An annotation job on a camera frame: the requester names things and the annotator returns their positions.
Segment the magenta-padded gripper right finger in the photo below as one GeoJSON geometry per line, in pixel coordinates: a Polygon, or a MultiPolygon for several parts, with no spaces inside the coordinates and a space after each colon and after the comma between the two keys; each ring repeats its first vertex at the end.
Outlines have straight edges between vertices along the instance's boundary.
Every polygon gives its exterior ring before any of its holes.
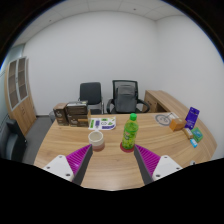
{"type": "Polygon", "coordinates": [[[145,185],[182,169],[168,155],[159,156],[139,145],[134,146],[134,155],[145,185]]]}

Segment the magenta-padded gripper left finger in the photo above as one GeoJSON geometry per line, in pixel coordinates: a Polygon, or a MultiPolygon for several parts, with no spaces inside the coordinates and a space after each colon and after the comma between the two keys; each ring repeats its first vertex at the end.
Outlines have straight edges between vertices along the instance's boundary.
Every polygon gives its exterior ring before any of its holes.
{"type": "Polygon", "coordinates": [[[58,155],[44,167],[44,170],[81,185],[92,154],[92,145],[89,144],[67,156],[58,155]]]}

